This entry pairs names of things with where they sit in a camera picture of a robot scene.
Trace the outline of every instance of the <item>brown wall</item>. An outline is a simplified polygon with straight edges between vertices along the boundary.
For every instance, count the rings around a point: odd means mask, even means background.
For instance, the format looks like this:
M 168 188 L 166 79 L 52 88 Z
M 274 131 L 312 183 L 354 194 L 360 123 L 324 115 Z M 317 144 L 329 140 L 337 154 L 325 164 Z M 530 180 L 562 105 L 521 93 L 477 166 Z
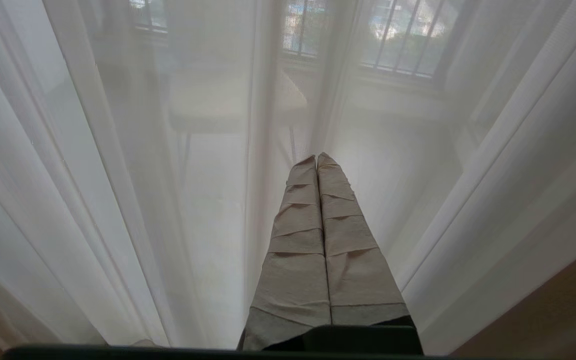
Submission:
M 453 355 L 576 359 L 576 260 Z

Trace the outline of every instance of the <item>window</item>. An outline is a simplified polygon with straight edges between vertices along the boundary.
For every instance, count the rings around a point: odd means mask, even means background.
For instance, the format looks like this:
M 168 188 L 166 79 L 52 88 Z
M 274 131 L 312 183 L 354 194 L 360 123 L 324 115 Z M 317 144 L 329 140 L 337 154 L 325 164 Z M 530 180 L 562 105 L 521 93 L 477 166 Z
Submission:
M 432 79 L 463 4 L 464 0 L 378 0 L 362 66 Z
M 130 0 L 130 13 L 137 29 L 168 33 L 164 0 Z
M 326 0 L 288 0 L 284 9 L 283 51 L 317 57 L 326 20 Z

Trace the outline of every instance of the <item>window bar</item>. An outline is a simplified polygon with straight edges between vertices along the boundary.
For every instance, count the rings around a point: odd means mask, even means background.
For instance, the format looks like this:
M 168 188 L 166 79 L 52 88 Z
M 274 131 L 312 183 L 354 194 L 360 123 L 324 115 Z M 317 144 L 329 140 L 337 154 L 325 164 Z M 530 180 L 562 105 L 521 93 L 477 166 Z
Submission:
M 143 9 L 146 10 L 146 16 L 148 18 L 148 30 L 153 30 L 153 18 L 151 18 L 151 5 L 149 0 L 143 0 Z
M 304 29 L 306 28 L 306 10 L 308 9 L 308 0 L 303 0 L 303 12 L 301 14 L 301 29 L 299 30 L 299 50 L 298 55 L 302 54 L 302 42 L 304 41 Z
M 421 45 L 421 53 L 419 54 L 419 59 L 416 61 L 416 65 L 414 66 L 414 70 L 412 70 L 412 76 L 417 74 L 419 70 L 419 66 L 421 65 L 421 60 L 424 58 L 424 53 L 426 52 L 426 48 L 428 47 L 428 43 L 430 43 L 430 36 L 433 34 L 433 30 L 435 30 L 435 25 L 439 20 L 439 12 L 442 11 L 442 7 L 446 0 L 441 0 L 439 5 L 437 6 L 437 10 L 434 12 L 434 18 L 432 18 L 432 23 L 430 23 L 430 28 L 428 29 L 428 34 L 426 35 L 425 39 L 423 40 L 423 45 Z
M 384 45 L 386 45 L 386 38 L 388 37 L 388 30 L 391 29 L 391 22 L 393 21 L 393 14 L 395 12 L 395 6 L 397 5 L 397 0 L 392 0 L 392 5 L 390 7 L 390 13 L 388 14 L 388 21 L 386 21 L 386 28 L 384 29 L 383 36 L 381 37 L 381 44 L 379 44 L 379 52 L 377 52 L 377 60 L 375 60 L 374 69 L 377 69 L 379 60 L 382 57 L 382 51 L 384 51 Z
M 419 3 L 421 3 L 421 0 L 416 0 L 416 2 L 414 3 L 414 9 L 412 9 L 412 16 L 410 16 L 410 21 L 408 22 L 408 26 L 406 28 L 406 34 L 404 35 L 404 40 L 401 43 L 401 49 L 399 50 L 399 53 L 397 55 L 397 61 L 395 62 L 395 66 L 393 66 L 392 68 L 393 73 L 397 73 L 397 68 L 400 66 L 400 61 L 402 61 L 402 55 L 406 50 L 406 42 L 408 41 L 408 38 L 410 36 L 410 30 L 412 29 L 412 24 L 415 22 L 415 18 L 417 16 Z

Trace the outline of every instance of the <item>white drape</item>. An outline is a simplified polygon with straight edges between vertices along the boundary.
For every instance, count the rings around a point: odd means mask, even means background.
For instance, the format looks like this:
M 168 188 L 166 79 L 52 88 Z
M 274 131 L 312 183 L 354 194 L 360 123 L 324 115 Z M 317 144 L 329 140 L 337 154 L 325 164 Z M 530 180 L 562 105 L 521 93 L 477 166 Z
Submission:
M 0 347 L 234 347 L 320 151 L 449 353 L 576 259 L 576 1 L 0 0 Z

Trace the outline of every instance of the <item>curtain fold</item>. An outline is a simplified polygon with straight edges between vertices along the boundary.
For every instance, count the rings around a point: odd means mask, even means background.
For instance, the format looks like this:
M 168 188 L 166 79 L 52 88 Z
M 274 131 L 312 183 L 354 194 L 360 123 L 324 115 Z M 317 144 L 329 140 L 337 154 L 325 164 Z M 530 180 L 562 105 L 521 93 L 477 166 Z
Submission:
M 402 291 L 331 321 L 409 310 L 427 354 L 573 261 L 576 1 L 0 0 L 2 349 L 233 348 L 269 248 L 343 226 L 330 265 Z

